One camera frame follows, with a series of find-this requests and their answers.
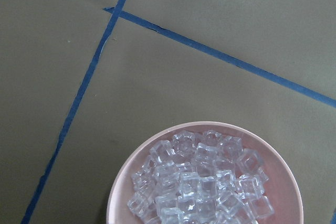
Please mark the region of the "pile of clear ice cubes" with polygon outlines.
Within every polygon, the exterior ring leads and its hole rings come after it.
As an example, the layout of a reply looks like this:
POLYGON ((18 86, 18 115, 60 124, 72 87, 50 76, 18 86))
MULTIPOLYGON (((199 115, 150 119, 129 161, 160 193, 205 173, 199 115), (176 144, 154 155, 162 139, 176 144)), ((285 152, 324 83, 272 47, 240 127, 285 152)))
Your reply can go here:
POLYGON ((127 206, 143 223, 257 223, 275 212, 263 164, 240 137, 180 131, 150 148, 127 206))

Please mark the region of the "pink bowl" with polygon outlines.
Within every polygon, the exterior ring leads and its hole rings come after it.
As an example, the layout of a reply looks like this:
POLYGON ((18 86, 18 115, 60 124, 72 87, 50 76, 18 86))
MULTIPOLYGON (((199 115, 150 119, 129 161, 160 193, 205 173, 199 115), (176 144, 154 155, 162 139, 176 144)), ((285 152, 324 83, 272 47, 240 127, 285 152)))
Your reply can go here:
POLYGON ((141 223, 140 218, 131 213, 127 201, 134 193, 131 174, 137 172, 149 154, 150 148, 159 140, 168 140, 181 130, 202 132, 213 129, 222 134, 239 136, 243 146, 257 150, 263 158, 264 171, 269 177, 265 183, 265 194, 275 213, 259 223, 303 223, 303 205, 300 191, 287 163, 266 141, 241 127, 212 121, 198 121, 179 124, 153 135, 143 142, 124 162, 110 191, 106 223, 141 223))

